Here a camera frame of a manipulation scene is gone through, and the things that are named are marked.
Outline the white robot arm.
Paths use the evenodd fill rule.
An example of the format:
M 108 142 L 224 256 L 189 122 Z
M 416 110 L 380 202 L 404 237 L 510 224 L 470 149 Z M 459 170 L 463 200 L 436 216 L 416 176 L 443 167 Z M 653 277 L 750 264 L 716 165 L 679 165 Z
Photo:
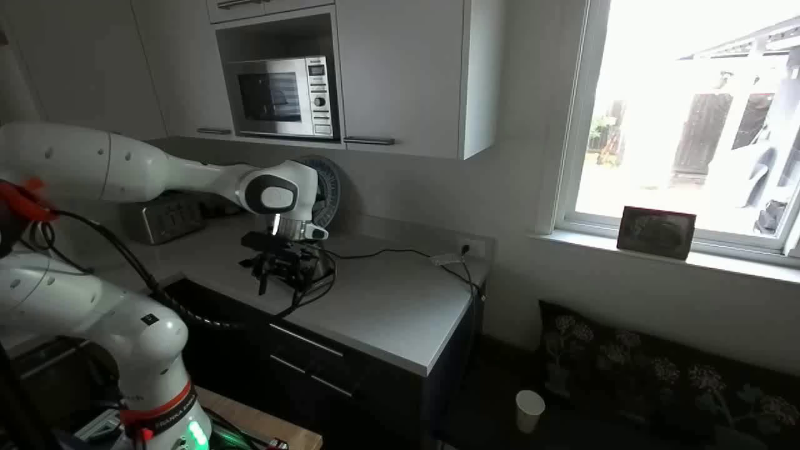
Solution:
M 301 164 L 204 165 L 103 131 L 6 122 L 0 127 L 0 176 L 3 206 L 14 220 L 3 234 L 3 325 L 83 339 L 110 354 L 121 395 L 114 450 L 211 450 L 211 420 L 181 364 L 181 319 L 143 294 L 25 250 L 20 230 L 53 220 L 54 197 L 145 202 L 168 191 L 194 191 L 266 216 L 280 237 L 311 241 L 323 234 L 311 224 L 318 172 Z

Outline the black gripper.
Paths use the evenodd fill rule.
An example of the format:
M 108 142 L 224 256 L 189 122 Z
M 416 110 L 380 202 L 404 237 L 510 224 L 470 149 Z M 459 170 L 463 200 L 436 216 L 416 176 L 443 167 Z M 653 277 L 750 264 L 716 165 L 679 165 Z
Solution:
M 240 245 L 253 250 L 253 259 L 245 259 L 243 267 L 246 267 L 258 280 L 258 294 L 266 290 L 269 277 L 280 280 L 295 294 L 308 294 L 335 274 L 335 266 L 323 256 L 323 245 L 315 241 L 245 234 Z

